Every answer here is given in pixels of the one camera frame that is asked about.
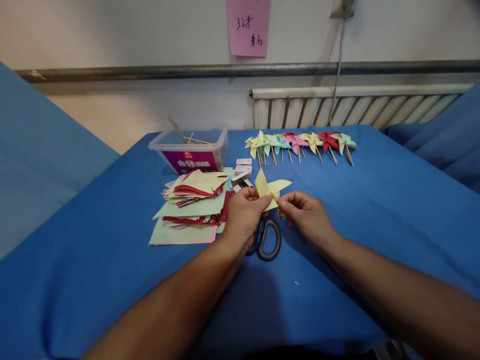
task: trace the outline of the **cable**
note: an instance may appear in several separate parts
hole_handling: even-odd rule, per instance
[[[333,87],[333,97],[331,99],[330,116],[328,117],[328,126],[332,126],[332,116],[334,115],[335,98],[337,96],[337,85],[339,83],[340,68],[342,67],[342,55],[344,52],[344,27],[345,17],[341,18],[341,31],[340,31],[340,54],[338,55],[338,66],[336,68],[335,86]]]

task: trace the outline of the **white radiator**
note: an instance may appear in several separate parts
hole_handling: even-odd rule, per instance
[[[339,86],[332,126],[426,123],[435,118],[472,83],[437,85]],[[255,129],[328,126],[332,87],[253,89]]]

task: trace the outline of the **scissors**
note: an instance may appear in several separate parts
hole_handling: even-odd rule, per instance
[[[276,242],[275,249],[271,253],[264,252],[265,239],[267,238],[267,228],[271,227],[275,231]],[[280,251],[280,245],[282,243],[282,237],[280,236],[280,229],[277,222],[270,215],[260,218],[258,227],[256,228],[255,235],[253,236],[253,245],[246,252],[247,256],[256,252],[258,258],[265,262],[272,261],[277,257]]]

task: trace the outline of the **plastic container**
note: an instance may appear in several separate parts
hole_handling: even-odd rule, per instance
[[[193,138],[208,144],[186,144],[175,130],[164,131],[148,144],[177,174],[187,174],[193,170],[223,171],[229,153],[228,130],[213,129],[193,131]],[[190,138],[192,131],[182,131]]]

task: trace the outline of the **hand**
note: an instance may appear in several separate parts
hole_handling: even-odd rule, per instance
[[[314,249],[338,239],[341,235],[335,230],[322,202],[301,191],[293,191],[278,199],[280,216],[288,217],[288,225],[295,224]]]
[[[271,201],[271,195],[259,198],[257,189],[253,187],[241,189],[228,201],[228,220],[223,235],[227,239],[235,239],[247,251],[260,217]]]

